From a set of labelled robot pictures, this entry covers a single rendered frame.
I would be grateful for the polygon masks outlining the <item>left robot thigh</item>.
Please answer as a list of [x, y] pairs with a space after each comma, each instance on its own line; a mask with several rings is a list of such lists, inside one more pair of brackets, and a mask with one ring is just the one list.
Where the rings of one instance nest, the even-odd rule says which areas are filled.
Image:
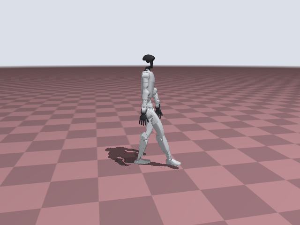
[[[154, 109], [153, 109], [154, 110]], [[152, 117], [153, 118], [153, 117]], [[152, 130], [153, 130], [153, 126], [152, 126], [152, 124], [151, 124], [151, 119], [152, 118], [150, 118], [150, 119], [148, 119], [148, 121], [149, 122], [147, 122], [147, 120], [146, 120], [146, 132], [142, 132], [141, 134], [140, 134], [140, 138], [142, 139], [142, 140], [146, 140], [149, 136], [150, 136], [150, 134], [151, 134], [151, 132], [152, 132]]]

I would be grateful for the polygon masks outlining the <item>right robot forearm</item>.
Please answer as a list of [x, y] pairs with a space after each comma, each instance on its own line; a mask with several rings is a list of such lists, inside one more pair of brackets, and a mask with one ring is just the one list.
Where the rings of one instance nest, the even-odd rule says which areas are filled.
[[147, 102], [148, 102], [148, 94], [149, 92], [145, 90], [142, 94], [142, 113], [146, 112]]

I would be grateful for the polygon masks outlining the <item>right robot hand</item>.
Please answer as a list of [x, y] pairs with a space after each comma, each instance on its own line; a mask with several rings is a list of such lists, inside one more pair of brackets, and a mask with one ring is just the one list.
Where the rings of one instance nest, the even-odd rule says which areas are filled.
[[[146, 112], [147, 112], [147, 109], [146, 109]], [[139, 120], [139, 124], [140, 124], [140, 121], [141, 121], [141, 125], [142, 125], [142, 121], [143, 121], [143, 126], [144, 126], [144, 121], [145, 121], [145, 125], [146, 125], [146, 120], [147, 120], [147, 122], [149, 122], [148, 118], [146, 116], [146, 112], [145, 113], [141, 112], [141, 116], [140, 116], [140, 120]]]

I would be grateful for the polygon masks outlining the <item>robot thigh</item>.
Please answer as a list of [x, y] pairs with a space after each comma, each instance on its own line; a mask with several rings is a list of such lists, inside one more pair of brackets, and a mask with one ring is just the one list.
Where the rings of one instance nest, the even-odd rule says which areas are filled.
[[153, 109], [149, 109], [149, 108], [146, 108], [146, 109], [147, 109], [147, 112], [146, 112], [147, 118], [150, 119], [153, 117], [151, 119], [151, 124], [154, 127], [155, 131], [157, 132], [157, 135], [163, 140], [163, 136], [165, 134], [164, 134], [164, 129], [163, 129], [161, 120], [159, 119], [159, 117], [157, 116], [157, 114], [154, 112]]
[[[154, 109], [153, 109], [154, 110]], [[153, 117], [152, 117], [153, 118]], [[152, 126], [152, 124], [151, 124], [151, 119], [152, 118], [150, 118], [150, 119], [148, 119], [148, 121], [149, 122], [147, 122], [147, 120], [146, 120], [146, 132], [142, 132], [141, 134], [140, 134], [140, 138], [142, 139], [142, 140], [146, 140], [149, 136], [150, 136], [150, 134], [151, 134], [151, 132], [152, 132], [152, 130], [153, 130], [153, 126]]]

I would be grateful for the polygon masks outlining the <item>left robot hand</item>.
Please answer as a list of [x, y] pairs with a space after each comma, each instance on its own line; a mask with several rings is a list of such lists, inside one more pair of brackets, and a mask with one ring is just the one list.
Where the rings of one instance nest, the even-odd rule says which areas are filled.
[[[156, 108], [156, 107], [155, 107], [155, 108]], [[159, 117], [159, 119], [161, 119], [161, 115], [163, 116], [163, 114], [162, 114], [162, 112], [161, 112], [161, 110], [160, 110], [160, 104], [159, 104], [159, 107], [156, 108], [155, 113], [157, 114], [157, 116]]]

